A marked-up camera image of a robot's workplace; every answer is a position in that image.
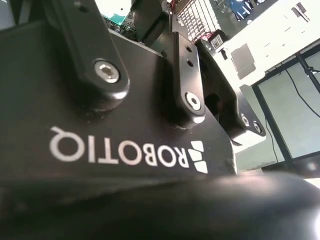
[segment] screw hole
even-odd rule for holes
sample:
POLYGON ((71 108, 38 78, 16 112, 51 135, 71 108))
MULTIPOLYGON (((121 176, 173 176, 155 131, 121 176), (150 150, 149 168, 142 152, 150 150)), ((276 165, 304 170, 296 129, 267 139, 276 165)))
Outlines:
POLYGON ((88 13, 89 12, 89 9, 87 8, 87 7, 85 7, 85 6, 83 6, 82 5, 82 3, 81 2, 79 2, 79 1, 76 1, 75 3, 74 3, 74 6, 80 11, 80 12, 82 12, 82 13, 88 13))
POLYGON ((188 65, 190 66, 190 67, 194 67, 195 65, 192 63, 192 61, 190 61, 190 60, 188 60, 188 61, 186 61, 187 63, 188 63, 188 65))

